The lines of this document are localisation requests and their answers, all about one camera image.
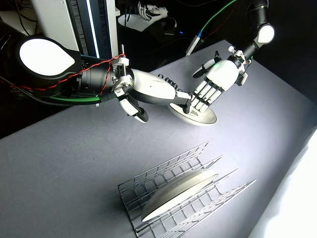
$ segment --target green wire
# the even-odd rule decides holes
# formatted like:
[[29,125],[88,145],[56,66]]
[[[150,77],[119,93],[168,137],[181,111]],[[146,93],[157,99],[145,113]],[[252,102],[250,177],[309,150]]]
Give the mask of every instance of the green wire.
[[96,102],[100,101],[99,97],[93,97],[93,98],[57,98],[57,97],[50,97],[55,100],[61,100],[61,101],[67,101],[67,102]]
[[225,10],[228,6],[230,6],[231,4],[233,4],[235,1],[237,1],[237,0],[232,0],[232,1],[229,2],[226,6],[224,6],[222,9],[220,9],[215,15],[213,15],[213,16],[208,20],[208,22],[202,27],[202,29],[201,29],[200,32],[202,32],[202,31],[206,28],[206,26],[209,24],[209,22],[210,22],[211,20],[213,20],[219,13],[221,13],[223,10]]

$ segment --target wire rack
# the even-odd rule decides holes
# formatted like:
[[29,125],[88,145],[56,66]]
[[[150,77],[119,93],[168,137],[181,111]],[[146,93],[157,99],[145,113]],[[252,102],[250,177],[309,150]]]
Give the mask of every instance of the wire rack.
[[208,142],[205,142],[118,186],[129,220],[138,238],[180,237],[256,181],[246,182],[230,191],[221,192],[218,188],[219,183],[237,171],[235,169],[159,217],[142,222],[142,207],[156,190],[186,171],[207,169],[223,157],[202,164],[198,157],[207,145]]

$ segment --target table surface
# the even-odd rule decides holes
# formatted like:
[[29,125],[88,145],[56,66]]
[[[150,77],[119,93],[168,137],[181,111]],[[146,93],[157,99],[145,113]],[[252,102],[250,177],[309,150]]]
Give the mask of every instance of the table surface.
[[[193,90],[191,74],[221,41],[154,71]],[[117,185],[205,141],[201,159],[224,154],[226,186],[257,179],[185,237],[247,237],[317,122],[317,106],[259,63],[247,83],[211,106],[217,122],[196,127],[166,106],[141,103],[142,124],[116,100],[77,106],[0,140],[0,236],[6,238],[133,238]]]

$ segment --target metal dish rack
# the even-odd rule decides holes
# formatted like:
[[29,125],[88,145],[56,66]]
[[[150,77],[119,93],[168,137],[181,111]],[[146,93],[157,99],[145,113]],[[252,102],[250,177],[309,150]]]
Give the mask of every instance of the metal dish rack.
[[246,182],[222,193],[217,185],[237,171],[235,169],[166,213],[142,222],[142,207],[157,189],[188,170],[209,168],[223,157],[202,164],[198,157],[207,145],[208,142],[205,142],[118,186],[129,220],[138,238],[180,237],[256,181]]

